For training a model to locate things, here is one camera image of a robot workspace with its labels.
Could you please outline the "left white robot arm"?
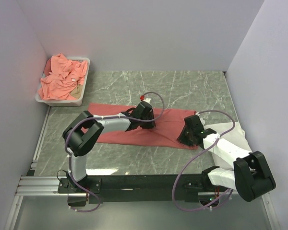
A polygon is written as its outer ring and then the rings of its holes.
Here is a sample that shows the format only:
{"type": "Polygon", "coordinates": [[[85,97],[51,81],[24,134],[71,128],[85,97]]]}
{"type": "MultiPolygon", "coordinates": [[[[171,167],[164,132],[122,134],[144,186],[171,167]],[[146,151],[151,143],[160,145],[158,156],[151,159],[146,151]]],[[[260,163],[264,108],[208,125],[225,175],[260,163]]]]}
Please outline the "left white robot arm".
{"type": "Polygon", "coordinates": [[[90,186],[86,172],[86,155],[101,135],[116,131],[132,131],[138,127],[152,129],[155,126],[153,108],[145,100],[135,108],[116,115],[100,116],[89,111],[82,112],[62,135],[69,155],[69,187],[79,193],[90,186]]]}

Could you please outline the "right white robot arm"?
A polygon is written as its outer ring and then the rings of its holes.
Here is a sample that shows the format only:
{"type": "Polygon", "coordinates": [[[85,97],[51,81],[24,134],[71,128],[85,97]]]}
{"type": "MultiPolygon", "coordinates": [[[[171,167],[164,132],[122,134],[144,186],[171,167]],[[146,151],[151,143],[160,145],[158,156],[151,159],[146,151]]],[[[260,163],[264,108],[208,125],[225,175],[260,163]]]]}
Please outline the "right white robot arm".
{"type": "Polygon", "coordinates": [[[200,188],[229,188],[247,202],[276,188],[264,154],[251,151],[238,122],[205,125],[199,115],[186,117],[184,122],[178,141],[189,147],[199,146],[213,156],[214,166],[202,172],[200,188]]]}

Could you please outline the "red t-shirt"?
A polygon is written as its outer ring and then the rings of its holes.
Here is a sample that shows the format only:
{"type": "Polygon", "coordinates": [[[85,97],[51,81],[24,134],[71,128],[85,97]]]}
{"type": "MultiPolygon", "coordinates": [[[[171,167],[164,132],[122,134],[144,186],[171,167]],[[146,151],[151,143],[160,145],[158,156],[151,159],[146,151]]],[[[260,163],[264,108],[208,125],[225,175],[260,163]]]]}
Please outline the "red t-shirt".
{"type": "Polygon", "coordinates": [[[162,116],[155,121],[152,129],[137,128],[131,131],[115,131],[102,134],[98,143],[124,144],[137,146],[171,147],[195,150],[197,146],[189,147],[177,141],[185,122],[184,118],[194,114],[193,110],[154,108],[154,117],[162,116]]]}

